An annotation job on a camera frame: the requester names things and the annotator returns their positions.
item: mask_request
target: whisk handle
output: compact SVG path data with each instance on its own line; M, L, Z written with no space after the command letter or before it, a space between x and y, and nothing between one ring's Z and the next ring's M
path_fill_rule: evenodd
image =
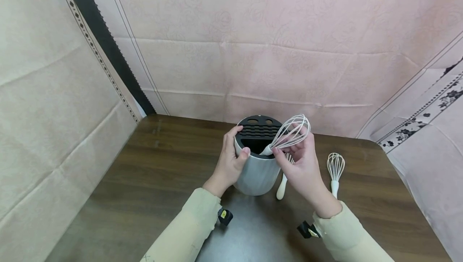
M283 179L281 180L281 184L278 187L277 190L277 199L283 199L283 196L285 195L285 190L286 190L286 183L288 182L288 179L285 174L283 174Z
M338 189L339 189L339 182L337 180L331 181L331 193L337 199L338 198Z
M266 146L265 149L261 152L262 156L270 156L273 155L272 150L270 149L270 145Z

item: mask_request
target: wrist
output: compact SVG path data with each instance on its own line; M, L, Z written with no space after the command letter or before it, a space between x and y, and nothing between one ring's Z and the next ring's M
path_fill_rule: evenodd
M342 211L342 205L332 193L325 187L319 189L316 197L308 200L317 216L322 219L330 219Z
M226 185L226 183L223 182L223 180L220 177L213 174L209 178L209 180L207 180L204 183L202 188L207 190L214 196L222 198L222 195L225 192L225 190L228 189L228 186Z
M323 183L323 180L320 178L319 180L311 182L310 189L308 189L307 192L303 194L303 196L307 202L309 202L311 205L314 205L322 202L327 193L331 194L331 192Z

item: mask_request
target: table surface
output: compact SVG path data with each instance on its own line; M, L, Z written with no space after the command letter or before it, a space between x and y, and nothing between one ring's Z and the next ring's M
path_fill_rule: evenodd
M164 115L142 120L47 261L140 261L212 174L232 126ZM450 261L378 145L315 135L315 147L326 185L328 154L344 156L338 197L395 261ZM289 184L283 200L275 198L280 180L259 197L227 190L222 205L234 219L211 232L197 261L333 261L320 239L296 230L313 221L307 202Z

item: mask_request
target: black floral border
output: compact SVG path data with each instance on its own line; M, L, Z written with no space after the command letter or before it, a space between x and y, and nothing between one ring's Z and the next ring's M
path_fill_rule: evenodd
M92 52L94 53L97 60L100 62L100 65L103 68L104 72L106 73L106 76L108 76L110 82L112 83L113 87L116 89L116 92L118 93L118 95L121 98L122 102L125 104L125 107L128 109L129 113L132 115L132 118L138 124L140 121L138 120L138 118L135 115L134 111L131 109L131 107L128 104L127 100L125 100L125 97L124 97L124 95L122 95L121 90L116 85L116 82L113 79L113 77L111 76L106 64L103 61L103 58L101 58L100 52L98 52L98 49L95 46L95 41L91 38L90 34L88 33L87 27L85 26L85 23L82 21L82 15L80 14L79 8L77 8L76 4L74 3L74 0L66 0L66 1L68 3L69 9L72 12L72 15L74 16L74 19L76 20L77 24L79 25L80 31L85 36L85 40L87 41L88 46L91 47Z
M444 74L439 77L439 79L449 73L462 60L463 58L454 65L446 68ZM451 80L451 82L447 83L446 86L427 101L427 103L423 104L423 106L421 106L421 108L408 119L376 140L376 143L382 146L386 152L390 152L409 137L426 127L426 125L428 125L433 119L435 119L440 113L463 95L463 86L460 85L462 78L463 71Z

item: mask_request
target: hand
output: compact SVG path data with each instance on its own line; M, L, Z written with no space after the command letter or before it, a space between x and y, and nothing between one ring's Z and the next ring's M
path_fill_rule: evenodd
M243 171L244 163L251 150L244 147L238 157L235 155L235 135L243 126L235 126L223 136L222 152L212 176L204 183L203 188L217 197L222 197L229 186L233 185Z
M321 179L313 134L309 132L304 141L283 150L289 152L295 162L291 164L282 150L274 148L272 151L278 165L289 183L315 208L318 216L328 219L341 212L341 203L328 191Z

